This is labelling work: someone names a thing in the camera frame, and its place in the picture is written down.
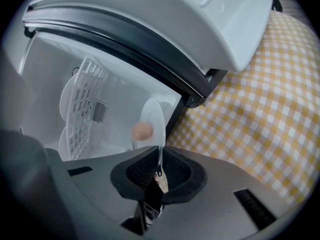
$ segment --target egg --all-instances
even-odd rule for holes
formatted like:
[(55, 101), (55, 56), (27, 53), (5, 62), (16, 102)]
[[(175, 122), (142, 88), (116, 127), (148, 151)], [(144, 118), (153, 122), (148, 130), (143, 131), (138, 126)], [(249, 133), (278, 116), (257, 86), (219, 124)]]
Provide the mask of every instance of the egg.
[(152, 125), (147, 122), (137, 122), (132, 128), (132, 138), (136, 141), (145, 141), (152, 136)]

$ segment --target perforated white divider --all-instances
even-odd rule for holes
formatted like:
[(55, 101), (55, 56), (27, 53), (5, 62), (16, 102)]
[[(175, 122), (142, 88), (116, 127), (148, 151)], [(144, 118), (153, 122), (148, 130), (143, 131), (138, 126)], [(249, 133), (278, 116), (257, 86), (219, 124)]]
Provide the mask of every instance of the perforated white divider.
[(94, 103), (107, 69), (84, 58), (71, 92), (66, 117), (66, 143), (70, 160), (77, 160), (89, 145)]

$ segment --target gingham pattern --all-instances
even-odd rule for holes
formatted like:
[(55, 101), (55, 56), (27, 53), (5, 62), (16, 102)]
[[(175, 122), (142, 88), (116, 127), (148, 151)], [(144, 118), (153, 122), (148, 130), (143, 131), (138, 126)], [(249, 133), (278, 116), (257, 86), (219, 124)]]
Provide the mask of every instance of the gingham pattern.
[(288, 203), (302, 201), (320, 169), (319, 68), (317, 36), (272, 11), (247, 69), (188, 109), (167, 145), (236, 164)]

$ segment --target gray floor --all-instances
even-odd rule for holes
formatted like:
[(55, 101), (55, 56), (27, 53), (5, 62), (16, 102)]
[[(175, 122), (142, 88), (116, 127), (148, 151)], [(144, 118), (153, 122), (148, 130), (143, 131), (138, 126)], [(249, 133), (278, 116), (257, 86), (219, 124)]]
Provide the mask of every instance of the gray floor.
[(306, 24), (308, 27), (313, 29), (311, 22), (309, 21), (304, 10), (301, 8), (297, 0), (280, 0), (283, 8), (283, 13), (290, 15), (302, 23)]

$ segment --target plate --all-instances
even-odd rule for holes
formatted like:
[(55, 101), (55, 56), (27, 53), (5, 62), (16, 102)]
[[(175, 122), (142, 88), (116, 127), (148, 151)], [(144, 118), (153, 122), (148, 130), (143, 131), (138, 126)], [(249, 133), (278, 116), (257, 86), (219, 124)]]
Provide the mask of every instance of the plate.
[(136, 141), (136, 148), (159, 146), (159, 162), (161, 162), (162, 148), (166, 143), (166, 125), (164, 113), (155, 98), (148, 99), (144, 104), (139, 121), (152, 125), (152, 136), (143, 141)]
[(64, 121), (67, 121), (69, 98), (72, 92), (72, 88), (75, 85), (76, 76), (77, 74), (74, 74), (74, 76), (69, 79), (69, 81), (66, 83), (61, 94), (60, 114)]
[(69, 161), (67, 147), (67, 128), (64, 127), (59, 140), (59, 154), (62, 161)]

